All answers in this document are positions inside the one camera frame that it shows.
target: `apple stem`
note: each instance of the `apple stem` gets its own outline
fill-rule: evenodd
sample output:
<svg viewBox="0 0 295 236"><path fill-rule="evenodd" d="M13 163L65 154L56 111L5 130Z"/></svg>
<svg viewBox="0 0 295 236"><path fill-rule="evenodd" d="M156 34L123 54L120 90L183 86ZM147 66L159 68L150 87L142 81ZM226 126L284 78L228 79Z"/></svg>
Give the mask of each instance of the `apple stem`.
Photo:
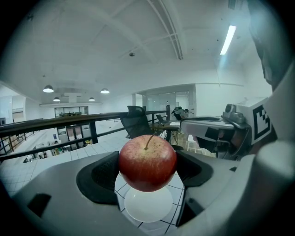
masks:
<svg viewBox="0 0 295 236"><path fill-rule="evenodd" d="M149 144L149 142L151 141L152 137L155 136L155 134L157 134L157 132L154 132L154 134L149 138L149 140L148 140L148 142L147 142L147 145L146 145L146 147L144 148L144 150L147 150L147 149L148 149L148 144Z"/></svg>

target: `laptop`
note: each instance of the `laptop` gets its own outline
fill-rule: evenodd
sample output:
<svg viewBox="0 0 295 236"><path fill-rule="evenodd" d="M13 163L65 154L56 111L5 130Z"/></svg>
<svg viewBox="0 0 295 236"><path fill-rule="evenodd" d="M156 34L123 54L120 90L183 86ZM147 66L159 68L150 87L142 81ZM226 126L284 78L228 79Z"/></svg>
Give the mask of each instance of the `laptop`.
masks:
<svg viewBox="0 0 295 236"><path fill-rule="evenodd" d="M161 115L156 115L156 117L161 124L169 124L171 122L170 120L164 120Z"/></svg>

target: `desk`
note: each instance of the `desk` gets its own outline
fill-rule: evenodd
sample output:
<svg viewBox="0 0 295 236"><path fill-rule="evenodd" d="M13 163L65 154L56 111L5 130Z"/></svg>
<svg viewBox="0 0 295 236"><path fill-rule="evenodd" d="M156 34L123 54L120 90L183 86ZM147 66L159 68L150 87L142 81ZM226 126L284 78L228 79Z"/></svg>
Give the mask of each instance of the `desk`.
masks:
<svg viewBox="0 0 295 236"><path fill-rule="evenodd" d="M176 126L176 125L167 125L167 124L162 125L162 124L159 124L159 123L151 124L150 126L151 126L151 128L152 128L153 130L166 130L166 131L167 131L166 140L167 140L168 142L170 142L170 139L171 139L171 132L172 132L172 131L176 131L176 132L178 132L179 129L180 129L180 126Z"/></svg>

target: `ceiling light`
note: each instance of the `ceiling light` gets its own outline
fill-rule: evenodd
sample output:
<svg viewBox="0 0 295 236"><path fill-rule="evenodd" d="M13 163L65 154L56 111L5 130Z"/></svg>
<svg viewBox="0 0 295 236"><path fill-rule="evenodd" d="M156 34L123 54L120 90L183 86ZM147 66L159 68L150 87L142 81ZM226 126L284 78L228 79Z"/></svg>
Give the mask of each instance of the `ceiling light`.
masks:
<svg viewBox="0 0 295 236"><path fill-rule="evenodd" d="M224 45L223 45L221 53L220 53L220 56L223 56L226 54L226 51L230 46L230 42L232 40L232 37L234 36L235 30L236 30L236 26L230 25L229 31L227 32L227 36L226 36Z"/></svg>
<svg viewBox="0 0 295 236"><path fill-rule="evenodd" d="M43 92L45 92L45 93L53 93L54 90L53 90L53 88L52 88L51 85L46 85L46 86L44 87L44 89L43 89Z"/></svg>
<svg viewBox="0 0 295 236"><path fill-rule="evenodd" d="M101 90L101 93L102 93L102 94L109 94L110 91L109 91L107 88L103 88L103 89Z"/></svg>

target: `floor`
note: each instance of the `floor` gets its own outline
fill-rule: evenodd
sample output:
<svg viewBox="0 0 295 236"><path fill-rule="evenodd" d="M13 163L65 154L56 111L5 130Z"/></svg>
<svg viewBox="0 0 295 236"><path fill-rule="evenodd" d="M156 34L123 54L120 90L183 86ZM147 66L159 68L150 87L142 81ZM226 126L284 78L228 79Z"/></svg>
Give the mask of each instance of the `floor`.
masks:
<svg viewBox="0 0 295 236"><path fill-rule="evenodd" d="M39 173L51 166L85 158L95 154L120 151L127 141L129 141L129 139L112 137L110 140L99 141L97 144L89 145L78 150L28 163L22 163L22 160L25 157L5 160L0 165L0 179L2 180L8 194L13 196ZM139 229L151 236L163 235L166 232L175 230L175 224L180 212L183 198L183 183L177 173L175 173L173 179L166 187L171 192L173 198L173 205L170 213L160 221L154 223L143 223L134 220L125 210L124 197L130 186L124 181L121 175L118 175L115 183L115 192L118 196L122 214L124 214L136 227L139 227Z"/></svg>

